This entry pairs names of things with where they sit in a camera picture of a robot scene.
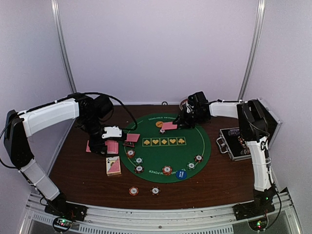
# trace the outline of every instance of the yellow poker chip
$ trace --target yellow poker chip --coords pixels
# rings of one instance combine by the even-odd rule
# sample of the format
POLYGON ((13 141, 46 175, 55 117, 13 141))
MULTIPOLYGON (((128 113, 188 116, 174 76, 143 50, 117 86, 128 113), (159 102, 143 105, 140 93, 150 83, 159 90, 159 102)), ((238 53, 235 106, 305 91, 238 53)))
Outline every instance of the yellow poker chip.
POLYGON ((164 122, 162 122, 162 121, 156 122, 156 127, 161 128, 163 123, 164 122))

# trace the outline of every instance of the red-backed playing card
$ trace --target red-backed playing card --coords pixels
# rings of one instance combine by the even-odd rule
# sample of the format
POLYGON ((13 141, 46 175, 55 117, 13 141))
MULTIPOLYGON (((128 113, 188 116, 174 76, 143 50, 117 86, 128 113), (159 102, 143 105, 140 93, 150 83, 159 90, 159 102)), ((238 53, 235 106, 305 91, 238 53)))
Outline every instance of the red-backed playing card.
POLYGON ((162 130, 173 130, 177 129, 177 124, 173 124, 172 122, 166 122, 162 124, 162 130))
MULTIPOLYGON (((105 145, 107 146, 107 153, 108 154, 118 154, 118 142, 114 140, 107 140, 105 142, 105 145)), ((86 152, 91 152, 89 148, 89 141, 87 141, 87 149, 86 152)))
POLYGON ((127 141, 127 142, 137 142, 139 137, 140 137, 140 134, 128 133, 127 134, 127 139, 125 141, 127 141))

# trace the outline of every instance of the deck of cards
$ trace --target deck of cards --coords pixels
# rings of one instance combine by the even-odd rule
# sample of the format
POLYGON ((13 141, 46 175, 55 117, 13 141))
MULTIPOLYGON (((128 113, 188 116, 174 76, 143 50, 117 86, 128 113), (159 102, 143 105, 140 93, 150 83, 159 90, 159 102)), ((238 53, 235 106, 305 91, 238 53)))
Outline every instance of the deck of cards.
POLYGON ((106 174, 107 176, 121 175, 119 156, 106 158, 106 174))

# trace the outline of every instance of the white wall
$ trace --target white wall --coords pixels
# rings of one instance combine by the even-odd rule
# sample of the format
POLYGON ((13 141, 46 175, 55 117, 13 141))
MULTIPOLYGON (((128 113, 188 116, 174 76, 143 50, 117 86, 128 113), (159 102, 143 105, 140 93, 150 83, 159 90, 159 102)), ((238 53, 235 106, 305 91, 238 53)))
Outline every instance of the white wall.
POLYGON ((312 223, 312 2, 268 0, 245 99, 263 97, 284 122, 270 154, 304 233, 312 223))
MULTIPOLYGON (((50 1, 1 1, 0 80, 0 129, 8 111, 25 110, 70 93, 50 1)), ((31 149, 45 170, 68 126, 68 122, 61 123, 30 139, 31 149)), ((3 139, 0 157, 10 164, 3 139)), ((17 233, 29 192, 22 175, 0 165, 0 234, 17 233)))
POLYGON ((59 10, 77 90, 125 103, 237 99, 257 0, 66 0, 59 10))

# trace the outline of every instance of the metal pole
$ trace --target metal pole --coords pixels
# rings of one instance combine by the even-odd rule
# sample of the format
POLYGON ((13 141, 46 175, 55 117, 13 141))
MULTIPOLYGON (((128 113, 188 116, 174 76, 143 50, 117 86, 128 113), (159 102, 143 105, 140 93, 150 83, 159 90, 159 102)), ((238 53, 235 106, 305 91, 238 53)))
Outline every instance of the metal pole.
POLYGON ((247 63, 247 67, 245 70, 245 75, 244 75, 242 87, 241 87, 240 92, 239 92, 238 100, 241 100, 244 98, 245 93, 246 93, 246 89, 247 89, 247 85, 248 85, 248 81, 249 81, 250 75, 252 73, 255 54, 256 54, 258 44, 259 44, 261 31, 262 31, 264 11, 265 11, 265 0, 259 0, 257 16, 256 16, 256 20, 255 20, 255 25, 254 25, 252 46, 250 49, 248 63, 247 63))
POLYGON ((59 2, 58 0, 51 0, 52 4, 52 12, 53 12, 53 17, 54 17, 54 22, 57 28, 58 32, 58 41, 61 49, 61 54, 62 54, 62 60, 65 68, 65 72, 67 75, 67 79, 70 85, 70 89, 73 93, 77 92, 75 82, 73 79, 73 74, 70 69, 69 65, 69 60, 67 56, 67 51, 66 51, 66 46, 65 46, 65 41, 64 41, 64 35, 63 35, 63 30, 62 30, 62 25, 61 25, 61 20, 60 20, 60 15, 59 15, 59 2))

